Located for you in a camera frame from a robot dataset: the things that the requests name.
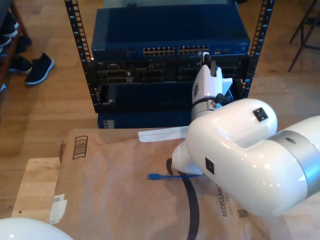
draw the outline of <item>white shoe sole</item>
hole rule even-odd
[[[39,81],[26,82],[25,84],[27,84],[27,85],[36,85],[36,84],[41,83],[43,80],[45,80],[45,79],[47,78],[47,76],[48,76],[49,71],[50,71],[50,70],[54,67],[54,65],[55,65],[55,60],[53,60],[52,58],[50,58],[50,59],[51,59],[51,64],[50,64],[48,70],[46,71],[44,77],[41,78]]]
[[[3,34],[3,36],[13,38],[13,37],[17,36],[17,34],[18,34],[18,31],[16,29],[13,33]]]
[[[32,69],[32,67],[30,67],[30,69],[28,69],[27,71],[21,71],[19,69],[9,68],[8,71],[28,75],[30,73],[31,69]]]
[[[7,46],[9,43],[11,43],[11,38],[9,38],[9,40],[8,40],[8,41],[6,41],[5,43],[0,44],[0,47]]]

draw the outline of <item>brown paper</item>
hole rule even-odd
[[[284,216],[249,214],[205,175],[147,180],[169,175],[181,141],[140,142],[137,129],[70,132],[55,191],[67,205],[55,226],[76,240],[292,239]]]

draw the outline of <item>network equipment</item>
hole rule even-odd
[[[250,38],[236,5],[98,9],[92,41],[97,62],[247,55]]]

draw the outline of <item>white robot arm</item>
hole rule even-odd
[[[207,80],[223,82],[218,74]],[[273,109],[242,99],[194,119],[172,164],[204,173],[252,214],[282,215],[320,191],[320,116],[276,133]]]

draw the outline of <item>white rounded object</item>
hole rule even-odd
[[[0,219],[1,240],[72,240],[60,229],[42,221],[12,217]]]

